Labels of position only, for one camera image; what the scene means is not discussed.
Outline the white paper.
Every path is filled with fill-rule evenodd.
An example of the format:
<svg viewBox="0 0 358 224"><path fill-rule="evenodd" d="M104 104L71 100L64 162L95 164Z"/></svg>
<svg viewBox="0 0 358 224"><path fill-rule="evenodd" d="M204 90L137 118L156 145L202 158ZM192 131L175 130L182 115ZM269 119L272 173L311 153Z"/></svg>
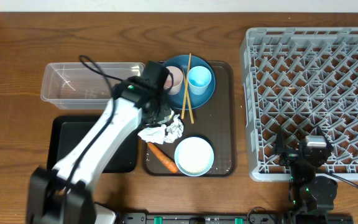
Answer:
<svg viewBox="0 0 358 224"><path fill-rule="evenodd" d="M179 116L179 114L175 114L172 123L168 126L162 124L155 128L145 128L139 131L137 135L145 142L157 144L174 143L178 138L182 137L184 131L184 125Z"/></svg>

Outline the orange carrot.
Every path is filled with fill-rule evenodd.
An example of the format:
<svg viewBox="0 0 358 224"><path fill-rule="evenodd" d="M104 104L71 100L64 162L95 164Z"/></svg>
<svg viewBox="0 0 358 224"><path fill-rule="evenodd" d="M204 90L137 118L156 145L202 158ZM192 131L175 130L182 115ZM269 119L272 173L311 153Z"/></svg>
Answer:
<svg viewBox="0 0 358 224"><path fill-rule="evenodd" d="M156 145L151 142L147 143L148 148L154 153L156 158L172 173L178 172L177 165L167 157Z"/></svg>

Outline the light blue rice bowl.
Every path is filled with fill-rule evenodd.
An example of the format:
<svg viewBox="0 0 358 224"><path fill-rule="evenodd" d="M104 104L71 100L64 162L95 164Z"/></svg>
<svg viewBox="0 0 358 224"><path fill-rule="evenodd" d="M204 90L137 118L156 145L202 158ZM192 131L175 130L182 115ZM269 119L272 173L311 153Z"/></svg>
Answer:
<svg viewBox="0 0 358 224"><path fill-rule="evenodd" d="M182 140L175 149L175 164L178 169L190 177L206 174L212 168L214 151L210 143L199 137Z"/></svg>

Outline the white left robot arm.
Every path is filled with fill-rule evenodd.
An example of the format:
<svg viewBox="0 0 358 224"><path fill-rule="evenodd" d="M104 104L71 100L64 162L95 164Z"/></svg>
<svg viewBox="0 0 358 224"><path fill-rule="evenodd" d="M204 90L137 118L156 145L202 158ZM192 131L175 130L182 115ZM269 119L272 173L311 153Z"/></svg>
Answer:
<svg viewBox="0 0 358 224"><path fill-rule="evenodd" d="M93 200L103 170L121 144L142 124L170 116L166 76L130 77L112 89L112 98L77 146L51 169L30 177L26 223L114 223L114 211Z"/></svg>

